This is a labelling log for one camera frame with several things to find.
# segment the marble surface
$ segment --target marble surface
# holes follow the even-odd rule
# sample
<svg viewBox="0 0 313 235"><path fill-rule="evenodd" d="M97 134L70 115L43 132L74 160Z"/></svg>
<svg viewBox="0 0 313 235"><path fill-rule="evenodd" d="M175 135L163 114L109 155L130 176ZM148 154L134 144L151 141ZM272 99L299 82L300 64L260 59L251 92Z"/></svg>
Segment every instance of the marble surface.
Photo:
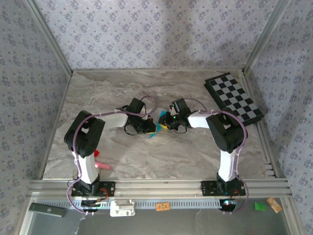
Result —
<svg viewBox="0 0 313 235"><path fill-rule="evenodd" d="M90 113L112 111L127 105L132 98L152 95L158 101L153 114L157 121L162 110L179 97L192 97L208 110L218 110L203 86L205 79L222 73L216 71L76 71L67 91L56 134L48 157L44 178L77 176L74 157L63 138L81 110ZM153 103L146 99L147 108ZM201 106L187 101L191 110ZM261 147L253 125L247 127L249 138L239 157L239 173L244 178L263 178L265 174ZM207 129L189 129L186 134L162 129L150 135L127 135L123 128L102 133L97 160L110 164L111 171L100 170L108 178L215 178L220 165L220 150Z"/></svg>

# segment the floral wallpaper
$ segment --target floral wallpaper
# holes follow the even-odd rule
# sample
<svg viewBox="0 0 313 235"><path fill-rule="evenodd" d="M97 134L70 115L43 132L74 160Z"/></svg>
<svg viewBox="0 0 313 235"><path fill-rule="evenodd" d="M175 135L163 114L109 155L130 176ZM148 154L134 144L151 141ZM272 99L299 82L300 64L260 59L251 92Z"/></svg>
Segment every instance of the floral wallpaper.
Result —
<svg viewBox="0 0 313 235"><path fill-rule="evenodd" d="M291 0L250 73L307 234L313 235L313 2Z"/></svg>
<svg viewBox="0 0 313 235"><path fill-rule="evenodd" d="M67 76L22 0L0 1L0 234L37 179Z"/></svg>
<svg viewBox="0 0 313 235"><path fill-rule="evenodd" d="M242 68L276 0L36 0L72 69Z"/></svg>

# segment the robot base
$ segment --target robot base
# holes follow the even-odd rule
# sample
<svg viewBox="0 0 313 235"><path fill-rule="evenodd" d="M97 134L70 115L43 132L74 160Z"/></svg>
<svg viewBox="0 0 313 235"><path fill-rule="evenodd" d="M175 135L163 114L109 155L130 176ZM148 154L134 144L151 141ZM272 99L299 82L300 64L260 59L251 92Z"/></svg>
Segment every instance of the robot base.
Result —
<svg viewBox="0 0 313 235"><path fill-rule="evenodd" d="M232 196L234 190L237 190L240 196L246 195L244 184L237 178L224 182L218 176L217 180L201 181L201 190L203 196Z"/></svg>
<svg viewBox="0 0 313 235"><path fill-rule="evenodd" d="M101 191L100 189L105 189L108 192L106 195L105 192ZM114 181L98 181L96 185L89 185L83 181L79 181L74 184L72 190L72 197L113 197L115 192L115 182Z"/></svg>

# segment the cardboard tag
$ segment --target cardboard tag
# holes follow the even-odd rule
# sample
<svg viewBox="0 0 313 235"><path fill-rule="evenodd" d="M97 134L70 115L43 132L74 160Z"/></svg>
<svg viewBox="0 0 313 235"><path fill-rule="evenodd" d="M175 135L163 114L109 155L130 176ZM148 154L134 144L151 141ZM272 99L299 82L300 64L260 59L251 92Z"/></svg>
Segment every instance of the cardboard tag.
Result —
<svg viewBox="0 0 313 235"><path fill-rule="evenodd" d="M270 197L267 202L269 203L270 207L276 212L279 213L282 210L282 207L276 202L273 197Z"/></svg>
<svg viewBox="0 0 313 235"><path fill-rule="evenodd" d="M157 212L162 212L162 211L169 211L170 208L170 203L169 202L163 202L163 203L156 203L156 211Z"/></svg>

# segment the pink object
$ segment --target pink object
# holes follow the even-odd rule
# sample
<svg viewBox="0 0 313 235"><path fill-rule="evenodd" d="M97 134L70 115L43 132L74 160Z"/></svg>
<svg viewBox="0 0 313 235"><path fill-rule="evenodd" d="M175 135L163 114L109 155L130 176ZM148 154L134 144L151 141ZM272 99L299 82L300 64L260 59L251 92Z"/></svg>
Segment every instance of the pink object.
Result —
<svg viewBox="0 0 313 235"><path fill-rule="evenodd" d="M101 163L101 162L94 162L94 165L96 168L98 169L102 169L102 170L111 170L111 166L109 164L105 164L105 163Z"/></svg>

